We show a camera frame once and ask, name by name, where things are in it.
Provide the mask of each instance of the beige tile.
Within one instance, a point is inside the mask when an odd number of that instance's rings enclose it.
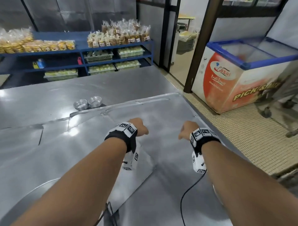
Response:
[[[165,77],[180,91],[183,86],[170,74]],[[217,115],[195,94],[184,96],[256,166],[273,174],[298,163],[298,135],[287,138],[283,118],[263,118],[255,104]]]

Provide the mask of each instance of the cart wheel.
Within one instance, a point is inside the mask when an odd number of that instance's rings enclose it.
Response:
[[[290,137],[293,137],[293,136],[295,136],[297,134],[298,134],[298,130],[295,130],[294,132],[288,132],[285,136],[287,138],[290,138]]]
[[[270,118],[272,113],[269,109],[269,107],[266,107],[262,112],[261,112],[261,115],[264,117],[264,118]]]
[[[283,108],[291,109],[292,107],[294,107],[295,104],[297,103],[292,100],[287,100],[286,102],[283,103],[282,106]]]

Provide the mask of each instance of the fist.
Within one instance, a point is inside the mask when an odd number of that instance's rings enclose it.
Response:
[[[128,122],[134,124],[134,126],[137,128],[138,130],[138,134],[136,135],[137,137],[143,136],[144,134],[146,135],[149,134],[149,131],[147,127],[144,126],[142,119],[133,118],[133,119],[130,119]]]
[[[192,121],[185,121],[181,128],[181,132],[178,136],[178,139],[181,140],[182,138],[184,138],[186,140],[189,140],[190,134],[198,128],[199,125],[197,123]]]

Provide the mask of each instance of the forearm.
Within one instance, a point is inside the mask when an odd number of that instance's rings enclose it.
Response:
[[[104,141],[63,175],[13,226],[92,226],[104,209],[126,149],[125,142],[118,138]]]
[[[202,154],[233,225],[298,224],[297,199],[262,170],[216,141]]]

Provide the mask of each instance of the stacked metal bowls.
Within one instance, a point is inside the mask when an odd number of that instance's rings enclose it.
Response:
[[[97,108],[101,105],[101,97],[98,97],[98,96],[95,96],[95,97],[91,97],[89,100],[88,100],[88,105],[91,107],[91,108]]]
[[[81,99],[79,101],[74,102],[74,108],[79,111],[86,110],[88,108],[87,100]]]

